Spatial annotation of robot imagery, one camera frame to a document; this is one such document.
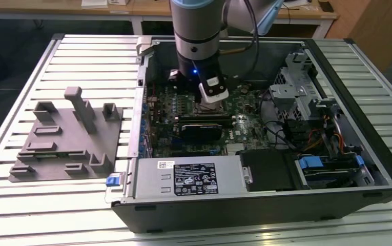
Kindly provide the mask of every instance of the warning label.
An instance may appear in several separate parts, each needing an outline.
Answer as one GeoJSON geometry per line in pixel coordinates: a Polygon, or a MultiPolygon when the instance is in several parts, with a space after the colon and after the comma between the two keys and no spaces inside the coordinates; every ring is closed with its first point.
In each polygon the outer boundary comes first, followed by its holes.
{"type": "Polygon", "coordinates": [[[177,196],[219,193],[214,163],[174,165],[174,171],[177,196]]]}

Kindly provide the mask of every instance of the blue latch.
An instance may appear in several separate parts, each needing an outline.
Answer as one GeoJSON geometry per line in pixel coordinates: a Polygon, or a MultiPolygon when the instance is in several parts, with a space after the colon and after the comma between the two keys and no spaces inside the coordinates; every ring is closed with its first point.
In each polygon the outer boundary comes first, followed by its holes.
{"type": "Polygon", "coordinates": [[[107,187],[121,186],[121,177],[109,177],[107,178],[107,187]]]}
{"type": "Polygon", "coordinates": [[[299,165],[302,169],[306,168],[322,168],[325,164],[322,163],[319,156],[306,156],[299,160],[299,165]]]}
{"type": "Polygon", "coordinates": [[[361,155],[355,156],[355,159],[358,160],[358,163],[361,166],[365,165],[365,160],[363,160],[363,157],[361,155]]]}

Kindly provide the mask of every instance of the aluminum workbench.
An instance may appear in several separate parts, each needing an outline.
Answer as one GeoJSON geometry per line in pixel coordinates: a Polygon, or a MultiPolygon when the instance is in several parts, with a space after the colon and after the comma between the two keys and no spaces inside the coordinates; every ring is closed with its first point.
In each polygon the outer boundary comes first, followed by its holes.
{"type": "MultiPolygon", "coordinates": [[[[117,171],[126,170],[138,84],[138,36],[65,35],[54,39],[0,128],[0,245],[390,245],[392,202],[343,219],[241,228],[134,234],[106,202],[106,179],[11,183],[17,154],[41,100],[58,108],[67,86],[82,86],[93,106],[125,108],[117,171]]],[[[392,86],[355,44],[317,41],[392,151],[392,86]]],[[[327,95],[331,91],[319,80],[327,95]]]]}

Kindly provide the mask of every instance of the black cable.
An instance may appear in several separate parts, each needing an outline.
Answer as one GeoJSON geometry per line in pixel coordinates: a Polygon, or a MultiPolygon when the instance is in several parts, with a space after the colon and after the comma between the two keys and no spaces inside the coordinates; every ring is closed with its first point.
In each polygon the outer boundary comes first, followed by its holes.
{"type": "Polygon", "coordinates": [[[283,132],[283,131],[285,131],[285,129],[281,129],[281,130],[277,132],[277,136],[275,136],[275,146],[274,146],[275,149],[277,149],[277,146],[278,146],[278,145],[289,145],[289,144],[286,144],[286,143],[278,143],[279,132],[283,132]]]}
{"type": "Polygon", "coordinates": [[[279,121],[279,120],[270,120],[269,122],[265,123],[265,126],[269,124],[269,123],[278,123],[279,125],[283,125],[285,122],[279,121]]]}
{"type": "Polygon", "coordinates": [[[291,9],[287,7],[287,5],[283,3],[285,7],[287,8],[287,13],[290,14],[290,24],[293,23],[293,18],[291,18],[291,9]]]}
{"type": "Polygon", "coordinates": [[[293,150],[301,152],[299,148],[298,148],[298,147],[297,147],[297,146],[295,146],[295,145],[294,145],[294,144],[293,144],[286,138],[283,138],[283,137],[279,135],[279,133],[274,132],[273,129],[270,129],[269,127],[266,127],[266,130],[269,130],[270,133],[273,133],[277,137],[279,137],[279,139],[285,141],[286,145],[287,145],[293,150]]]}
{"type": "Polygon", "coordinates": [[[255,17],[255,12],[254,12],[253,5],[250,3],[250,0],[245,0],[245,3],[246,3],[246,7],[247,7],[247,9],[250,11],[250,15],[251,15],[251,19],[253,19],[253,24],[254,24],[254,38],[253,39],[255,39],[257,52],[255,52],[255,58],[254,58],[253,66],[251,66],[250,70],[245,73],[245,75],[242,76],[242,78],[246,78],[254,72],[255,67],[257,67],[257,63],[258,63],[258,58],[259,58],[259,36],[258,36],[257,17],[255,17]]]}

